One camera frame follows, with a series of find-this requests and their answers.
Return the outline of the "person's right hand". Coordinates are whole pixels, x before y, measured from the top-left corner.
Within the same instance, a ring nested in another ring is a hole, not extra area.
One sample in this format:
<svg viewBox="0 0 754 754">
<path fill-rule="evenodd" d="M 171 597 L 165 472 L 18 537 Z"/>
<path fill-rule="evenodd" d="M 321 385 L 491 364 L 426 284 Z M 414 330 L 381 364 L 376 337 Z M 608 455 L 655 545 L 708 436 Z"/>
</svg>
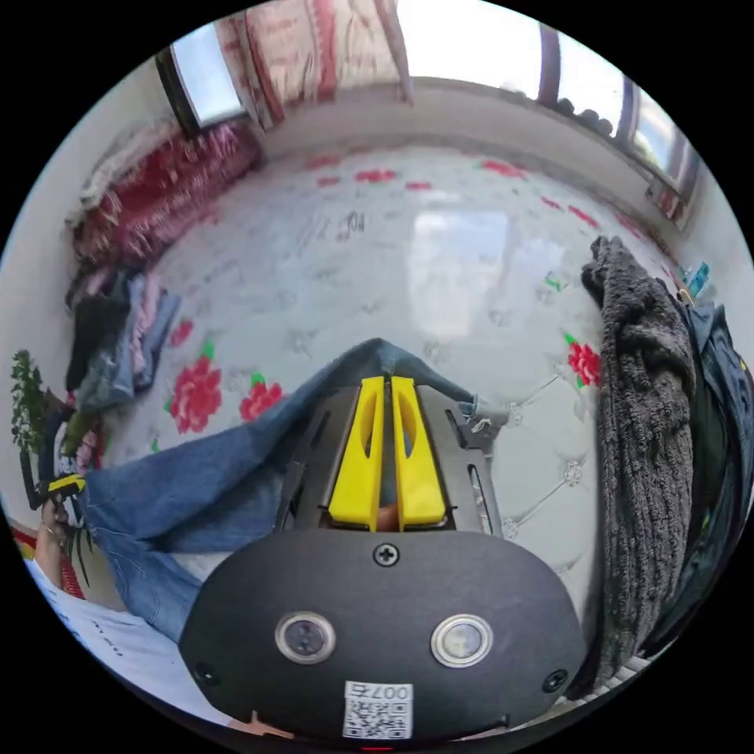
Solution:
<svg viewBox="0 0 754 754">
<path fill-rule="evenodd" d="M 282 730 L 271 724 L 264 722 L 257 712 L 254 712 L 249 726 L 249 731 L 259 736 L 275 736 L 279 738 L 293 739 L 295 735 L 289 731 Z"/>
</svg>

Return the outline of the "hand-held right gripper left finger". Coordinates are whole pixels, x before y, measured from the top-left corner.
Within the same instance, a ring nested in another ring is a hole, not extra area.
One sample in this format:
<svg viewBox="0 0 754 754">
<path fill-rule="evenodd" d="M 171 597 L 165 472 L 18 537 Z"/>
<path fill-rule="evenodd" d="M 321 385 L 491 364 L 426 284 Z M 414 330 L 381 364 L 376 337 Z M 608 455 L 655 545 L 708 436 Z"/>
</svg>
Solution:
<svg viewBox="0 0 754 754">
<path fill-rule="evenodd" d="M 377 530 L 381 496 L 383 433 L 383 377 L 361 382 L 328 513 L 338 527 Z"/>
</svg>

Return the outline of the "person's left hand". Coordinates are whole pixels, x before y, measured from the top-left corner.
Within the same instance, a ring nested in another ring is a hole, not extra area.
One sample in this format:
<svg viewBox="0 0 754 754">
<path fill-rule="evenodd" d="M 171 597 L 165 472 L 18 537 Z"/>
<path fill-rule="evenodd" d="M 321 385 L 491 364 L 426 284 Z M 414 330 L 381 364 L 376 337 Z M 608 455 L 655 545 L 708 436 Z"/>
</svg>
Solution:
<svg viewBox="0 0 754 754">
<path fill-rule="evenodd" d="M 61 582 L 61 564 L 67 541 L 68 513 L 60 503 L 48 500 L 41 507 L 35 560 L 51 582 Z"/>
</svg>

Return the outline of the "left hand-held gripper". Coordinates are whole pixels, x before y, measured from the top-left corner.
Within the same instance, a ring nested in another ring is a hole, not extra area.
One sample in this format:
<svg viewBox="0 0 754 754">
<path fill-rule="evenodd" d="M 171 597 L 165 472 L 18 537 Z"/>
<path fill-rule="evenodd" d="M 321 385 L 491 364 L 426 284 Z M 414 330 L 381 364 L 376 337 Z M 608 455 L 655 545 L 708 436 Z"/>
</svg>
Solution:
<svg viewBox="0 0 754 754">
<path fill-rule="evenodd" d="M 73 415 L 73 407 L 64 406 L 53 410 L 46 420 L 38 450 L 36 507 L 52 499 L 68 513 L 82 511 L 81 497 L 86 479 L 75 456 L 64 450 L 65 435 Z"/>
</svg>

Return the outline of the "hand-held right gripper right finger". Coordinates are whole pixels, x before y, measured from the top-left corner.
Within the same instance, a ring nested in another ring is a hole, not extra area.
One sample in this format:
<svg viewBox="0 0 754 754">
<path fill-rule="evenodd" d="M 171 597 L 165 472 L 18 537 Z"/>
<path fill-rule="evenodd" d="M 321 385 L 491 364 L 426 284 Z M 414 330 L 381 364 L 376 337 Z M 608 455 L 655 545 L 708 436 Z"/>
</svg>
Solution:
<svg viewBox="0 0 754 754">
<path fill-rule="evenodd" d="M 390 389 L 399 528 L 443 525 L 446 503 L 415 383 L 394 376 Z"/>
</svg>

